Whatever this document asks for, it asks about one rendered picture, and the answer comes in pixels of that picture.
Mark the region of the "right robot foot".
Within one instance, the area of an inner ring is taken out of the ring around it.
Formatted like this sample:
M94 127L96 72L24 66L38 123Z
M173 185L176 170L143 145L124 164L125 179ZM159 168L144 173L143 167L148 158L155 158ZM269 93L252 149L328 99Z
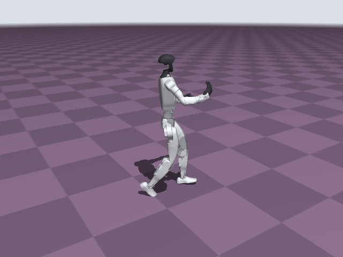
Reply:
M150 187L147 187L148 183L147 182L142 182L140 183L140 187L142 189L144 189L150 196L156 196L157 193L155 192L155 190L153 189L153 187L150 189Z

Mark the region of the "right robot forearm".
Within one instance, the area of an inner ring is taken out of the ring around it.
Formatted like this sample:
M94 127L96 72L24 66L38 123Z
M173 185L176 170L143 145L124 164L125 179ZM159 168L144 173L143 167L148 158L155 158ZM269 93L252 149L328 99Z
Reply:
M192 97L185 97L184 101L187 104L192 104L195 105L196 103L204 102L209 98L209 94L207 93L206 95L199 95L199 96L192 96Z

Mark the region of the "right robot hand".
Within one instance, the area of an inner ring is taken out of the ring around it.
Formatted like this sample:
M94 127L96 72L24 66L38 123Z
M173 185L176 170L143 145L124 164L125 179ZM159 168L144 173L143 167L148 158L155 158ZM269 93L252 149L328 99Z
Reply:
M206 94L208 93L209 96L210 96L210 94L211 94L211 92L212 92L212 85L211 85L210 82L207 82L207 81L206 81L206 83L207 83L207 88L206 88L206 90L203 92L203 95L206 95Z

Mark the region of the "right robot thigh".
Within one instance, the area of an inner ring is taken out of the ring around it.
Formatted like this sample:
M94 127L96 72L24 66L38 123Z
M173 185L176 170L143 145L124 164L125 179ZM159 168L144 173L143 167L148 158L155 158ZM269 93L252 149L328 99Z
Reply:
M178 135L177 135L176 128L173 126L171 127L171 124L166 124L163 130L164 130L165 138L168 138L167 150L168 150L169 156L164 157L161 163L163 163L164 160L169 160L172 166L178 153L178 145L179 145Z

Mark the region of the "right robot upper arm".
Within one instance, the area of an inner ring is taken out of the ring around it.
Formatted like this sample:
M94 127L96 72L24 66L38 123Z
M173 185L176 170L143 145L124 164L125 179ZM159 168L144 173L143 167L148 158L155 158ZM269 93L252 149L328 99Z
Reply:
M184 99L185 97L183 96L183 93L180 91L180 89L177 87L176 83L173 80L166 80L164 82L165 87L172 92L172 94L184 105L187 106L189 104L185 103Z

